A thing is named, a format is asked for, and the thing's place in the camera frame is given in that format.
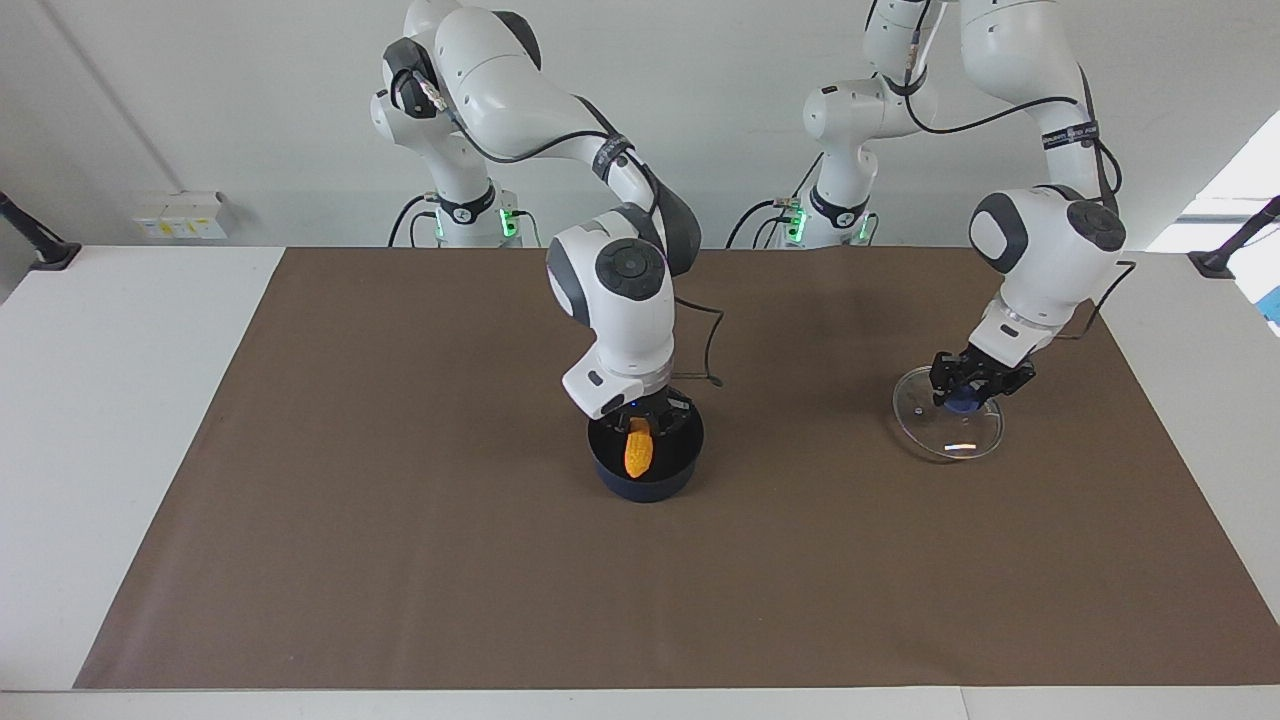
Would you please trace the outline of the yellow toy corn cob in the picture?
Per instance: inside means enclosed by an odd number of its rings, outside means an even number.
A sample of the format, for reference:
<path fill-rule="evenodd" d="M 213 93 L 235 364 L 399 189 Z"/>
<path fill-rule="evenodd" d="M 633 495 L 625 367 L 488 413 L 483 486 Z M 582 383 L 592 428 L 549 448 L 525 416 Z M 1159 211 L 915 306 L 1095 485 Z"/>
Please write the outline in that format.
<path fill-rule="evenodd" d="M 650 421 L 644 416 L 631 416 L 623 447 L 626 475 L 634 480 L 644 477 L 652 468 L 654 455 L 655 443 Z"/>

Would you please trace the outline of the glass lid with blue knob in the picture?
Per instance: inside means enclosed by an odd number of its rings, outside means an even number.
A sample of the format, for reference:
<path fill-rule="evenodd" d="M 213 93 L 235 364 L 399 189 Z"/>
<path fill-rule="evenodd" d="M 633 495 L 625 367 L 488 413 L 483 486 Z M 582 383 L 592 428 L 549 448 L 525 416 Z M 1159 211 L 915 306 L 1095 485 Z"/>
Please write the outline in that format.
<path fill-rule="evenodd" d="M 948 461 L 984 457 L 1001 445 L 1004 410 L 996 398 L 977 401 L 977 392 L 964 386 L 942 402 L 934 402 L 931 369 L 919 366 L 901 375 L 893 388 L 893 415 L 901 432 L 929 455 Z"/>

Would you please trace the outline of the brown table mat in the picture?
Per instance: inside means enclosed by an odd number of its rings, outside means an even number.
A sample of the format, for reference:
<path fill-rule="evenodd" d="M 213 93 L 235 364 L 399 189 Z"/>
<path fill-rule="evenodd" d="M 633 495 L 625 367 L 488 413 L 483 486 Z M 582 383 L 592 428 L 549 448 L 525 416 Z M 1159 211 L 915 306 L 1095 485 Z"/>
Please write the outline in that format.
<path fill-rule="evenodd" d="M 969 332 L 968 250 L 709 251 L 689 486 L 596 478 L 588 331 L 534 251 L 280 260 L 77 688 L 1272 685 L 1280 625 L 1106 325 L 989 457 L 895 382 Z"/>

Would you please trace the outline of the white wall socket box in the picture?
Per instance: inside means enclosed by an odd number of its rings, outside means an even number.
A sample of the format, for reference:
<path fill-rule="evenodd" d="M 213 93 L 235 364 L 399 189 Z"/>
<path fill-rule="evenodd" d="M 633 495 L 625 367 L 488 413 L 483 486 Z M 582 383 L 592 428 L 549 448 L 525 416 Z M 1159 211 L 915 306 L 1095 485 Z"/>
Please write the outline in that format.
<path fill-rule="evenodd" d="M 225 241 L 236 228 L 230 205 L 212 191 L 143 193 L 131 222 L 148 240 Z"/>

